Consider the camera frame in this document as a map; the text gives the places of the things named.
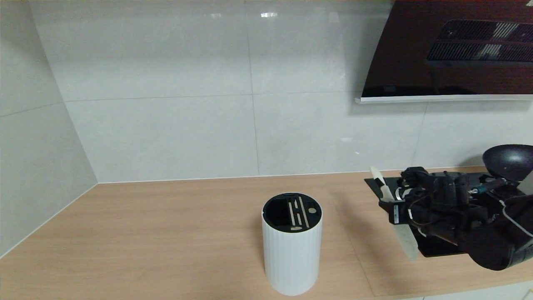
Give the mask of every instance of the black bowl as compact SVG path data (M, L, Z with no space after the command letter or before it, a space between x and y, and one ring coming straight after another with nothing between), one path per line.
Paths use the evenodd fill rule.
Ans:
M494 177L522 181L533 171L533 146L499 145L483 153L483 163Z

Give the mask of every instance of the tile grout line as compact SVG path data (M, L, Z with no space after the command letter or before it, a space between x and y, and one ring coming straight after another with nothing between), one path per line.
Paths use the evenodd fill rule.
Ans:
M65 100L64 102L86 102L86 101L112 101L112 100L143 100L143 99L172 99L172 98L201 98L201 97L232 97L232 96L261 96L261 95L285 95L285 94L327 94L327 93L357 93L360 91L328 91L328 92L280 92L280 93L250 93L250 94L220 94L220 95L199 95L199 96L164 96L164 97L136 97L136 98L104 98L104 99L83 99Z
M248 32L248 14L246 12L246 1L244 1L244 18L246 27L246 44L248 46L248 68L250 71L250 87L252 88L252 112L254 115L254 133L255 133L255 156L257 161L257 175L261 175L259 169L259 145L257 143L257 122L255 121L255 99L254 99L254 80L252 78L252 55L250 54L250 34Z
M431 167L429 169L450 169L450 168L467 168L467 167L484 167L483 165L461 165L461 166L447 166L447 167ZM404 169L386 169L380 171L403 171ZM205 177L205 178L178 178L178 179L153 179L153 180L129 180L129 181L103 181L98 184L121 184L121 183L150 183L150 182L167 182L167 181L185 181L185 180L213 180L213 179L240 179L240 178L262 178L262 177L281 177L281 176L314 176L314 175L330 175L330 174L351 174L362 173L369 171L350 171L350 172L327 172L327 173L301 173L301 174L272 174L272 175L253 175L253 176L233 176L233 177Z
M34 107L34 108L28 108L28 109L21 110L19 112L14 112L14 113L6 114L6 115L1 115L0 117L7 117L7 116L11 116L11 115L25 113L25 112L29 112L30 110L39 109L39 108L43 108L43 107L47 107L47 106L52 106L52 105L56 105L56 104L60 104L60 103L63 103L63 99L61 99L60 102L54 102L54 103L46 104L46 105L43 105L43 106L38 106L38 107Z
M422 131L424 129L424 122L426 120L426 113L427 113L427 107L430 105L429 102L426 102L426 108L424 109L424 115L422 116L422 122L420 124L420 131L418 132L418 138L416 138L416 144L415 144L415 152L413 153L413 160L411 161L411 167L415 163L416 159L416 152L418 151L418 143L420 142L420 136L422 135Z
M53 214L50 218L48 218L46 221L44 221L42 224L40 224L37 228L35 228L32 232L30 232L28 235L26 235L22 240L20 240L18 243L16 243L13 247L11 247L6 253L2 254L0 256L0 259L2 259L4 256L6 256L9 252L11 252L13 249L15 249L18 245L20 245L22 242L24 242L27 238L29 238L32 234L34 234L37 230L39 230L41 227L44 226L44 224L48 223L51 219L53 219L55 216L57 216L60 212L64 211L65 208L69 207L72 203L76 202L76 200L80 199L83 195L88 193L90 190L92 190L95 186L97 186L98 183L95 183L91 188L89 188L87 191L83 192L80 196L76 197L74 200L70 201L65 207L60 209L58 212Z

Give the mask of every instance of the white tile wall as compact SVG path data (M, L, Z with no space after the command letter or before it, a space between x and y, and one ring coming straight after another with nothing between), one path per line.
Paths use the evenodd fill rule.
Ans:
M391 7L372 0L246 2L254 94L362 91Z
M0 117L0 148L3 255L96 178L64 103Z
M2 3L0 31L0 116L62 102L27 2Z
M1 14L0 256L96 184L28 2Z
M67 107L99 182L258 175L251 96Z
M243 1L31 5L65 101L251 94Z
M350 93L254 96L261 175L410 165L425 103L357 105Z
M429 103L413 164L483 165L481 154L490 147L533 144L532 130L530 101Z
M391 6L32 2L102 182L473 165L492 145L533 143L529 102L353 105ZM88 99L99 101L79 101ZM234 120L225 109L236 109ZM220 137L223 151L195 132Z

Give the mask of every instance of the wire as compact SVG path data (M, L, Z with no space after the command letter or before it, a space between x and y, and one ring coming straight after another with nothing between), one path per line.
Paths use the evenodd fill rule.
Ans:
M413 223L415 223L415 224L418 225L418 226L430 225L430 224L436 222L436 221L429 221L429 222L427 222L427 223L419 223L419 222L413 220L413 213L411 212L411 207L413 207L413 205L414 205L416 202L422 200L423 198L424 198L424 197L419 196L418 199L416 199L415 201L411 202L411 204L410 204L409 207L407 208L407 212L409 213L409 218L411 219L411 221L413 221Z
M503 200L500 200L499 201L502 206L503 206L503 209L502 209L502 213L503 215L509 220L511 221L511 223L513 223L516 227L518 227L521 231L524 231L525 234L527 234L528 236L532 237L533 238L533 233L527 231L524 227L520 226L520 224L518 224L515 220L513 220L506 212L505 212L505 208L507 207L505 205L505 202L503 202Z

